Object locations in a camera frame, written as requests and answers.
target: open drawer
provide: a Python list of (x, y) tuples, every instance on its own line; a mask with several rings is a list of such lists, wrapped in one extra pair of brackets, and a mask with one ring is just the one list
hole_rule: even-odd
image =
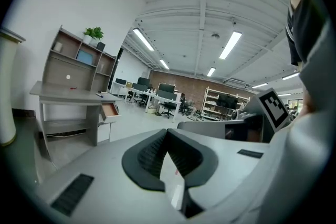
[(121, 115), (119, 115), (116, 106), (113, 104), (102, 104), (101, 105), (101, 117), (104, 123), (113, 123), (116, 122)]

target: green plant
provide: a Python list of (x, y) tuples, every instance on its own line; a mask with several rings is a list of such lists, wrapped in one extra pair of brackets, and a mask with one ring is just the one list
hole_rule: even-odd
[(104, 33), (101, 31), (101, 27), (86, 28), (83, 34), (96, 39), (102, 39), (104, 37)]

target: white pillar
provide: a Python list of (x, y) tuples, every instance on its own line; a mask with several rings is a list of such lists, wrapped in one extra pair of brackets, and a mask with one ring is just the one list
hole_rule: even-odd
[(11, 106), (12, 67), (17, 46), (24, 38), (0, 28), (0, 144), (9, 145), (15, 139), (15, 125)]

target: white ceiling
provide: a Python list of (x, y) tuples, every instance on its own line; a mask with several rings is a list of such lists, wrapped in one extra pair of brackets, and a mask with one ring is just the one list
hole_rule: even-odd
[[(289, 0), (145, 0), (133, 27), (139, 27), (154, 47), (149, 51), (130, 29), (123, 47), (152, 69), (203, 77), (228, 78), (247, 84), (269, 83), (275, 89), (297, 89), (297, 81), (281, 80), (295, 71), (285, 35)], [(233, 30), (243, 35), (225, 60), (219, 55)], [(219, 39), (211, 37), (219, 34)]]

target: fluorescent light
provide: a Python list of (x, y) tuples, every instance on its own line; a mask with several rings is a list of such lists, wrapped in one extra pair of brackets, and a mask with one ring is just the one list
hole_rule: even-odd
[(237, 42), (238, 42), (238, 40), (240, 39), (241, 36), (242, 36), (242, 34), (239, 33), (239, 32), (234, 31), (232, 33), (232, 36), (230, 37), (229, 42), (226, 44), (222, 54), (219, 57), (220, 59), (225, 59), (229, 55), (230, 51), (237, 44)]
[(260, 84), (260, 85), (257, 85), (257, 86), (253, 86), (252, 88), (255, 89), (255, 88), (259, 88), (259, 87), (266, 86), (266, 85), (268, 85), (268, 83), (264, 83), (264, 84)]
[(211, 68), (210, 68), (210, 71), (209, 71), (209, 73), (208, 73), (207, 76), (208, 76), (208, 77), (211, 77), (212, 73), (215, 72), (215, 70), (216, 70), (216, 68), (211, 67)]
[(163, 66), (164, 66), (166, 69), (169, 69), (169, 67), (166, 65), (166, 63), (164, 62), (164, 60), (160, 60), (160, 62), (163, 64)]
[(141, 41), (146, 45), (148, 50), (154, 50), (138, 28), (133, 29), (133, 32), (141, 39)]
[(290, 76), (283, 77), (282, 79), (283, 79), (283, 80), (286, 80), (286, 79), (291, 79), (291, 78), (294, 78), (294, 77), (298, 76), (299, 74), (300, 74), (300, 73), (299, 73), (299, 72), (297, 72), (297, 73), (295, 73), (295, 74), (292, 74), (292, 75), (290, 75)]

